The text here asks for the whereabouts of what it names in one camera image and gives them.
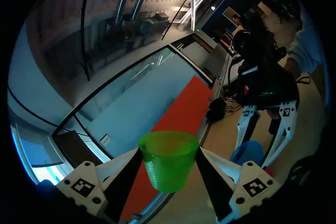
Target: metal frame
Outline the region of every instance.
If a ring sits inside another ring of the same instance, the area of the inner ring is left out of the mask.
[[[213,84],[213,81],[187,56],[185,56],[182,52],[180,52],[176,47],[172,46],[171,44],[168,44],[168,47],[171,48],[177,54],[179,54],[189,65],[191,65],[197,72],[199,72],[208,83]]]

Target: person's arm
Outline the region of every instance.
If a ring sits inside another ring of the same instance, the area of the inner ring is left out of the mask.
[[[303,5],[300,6],[302,29],[296,33],[294,41],[289,46],[289,58],[284,67],[295,79],[301,73],[313,72],[323,62],[323,49],[318,33]]]
[[[283,68],[285,70],[289,71],[293,75],[294,79],[299,78],[300,75],[301,75],[301,70],[300,70],[299,65],[292,58],[287,59],[287,62],[286,62],[285,66]]]

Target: screw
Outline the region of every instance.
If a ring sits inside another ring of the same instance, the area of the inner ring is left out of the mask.
[[[94,197],[92,199],[92,202],[95,203],[95,204],[99,204],[100,202],[102,202],[102,200],[100,198],[98,198],[98,197]]]
[[[239,198],[236,199],[237,204],[242,204],[244,202],[245,202],[245,199],[243,197],[239,197]]]

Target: person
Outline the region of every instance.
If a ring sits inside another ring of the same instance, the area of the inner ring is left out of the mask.
[[[263,47],[268,47],[270,53],[276,58],[277,61],[286,56],[286,48],[277,47],[274,34],[268,30],[267,26],[258,13],[251,13],[248,20],[242,16],[240,17],[234,14],[232,16],[232,20],[237,26],[243,26],[245,30],[249,31],[251,37],[257,43]]]
[[[232,20],[237,26],[243,26],[252,36],[257,36],[259,39],[266,39],[270,35],[273,37],[273,34],[268,30],[264,21],[256,12],[251,13],[249,19],[234,14]]]

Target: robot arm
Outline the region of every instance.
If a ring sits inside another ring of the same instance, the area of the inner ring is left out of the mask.
[[[136,148],[98,166],[83,162],[56,187],[91,215],[118,223],[141,161],[141,151]],[[228,223],[249,213],[279,188],[252,161],[240,166],[200,147],[196,163],[218,223]]]

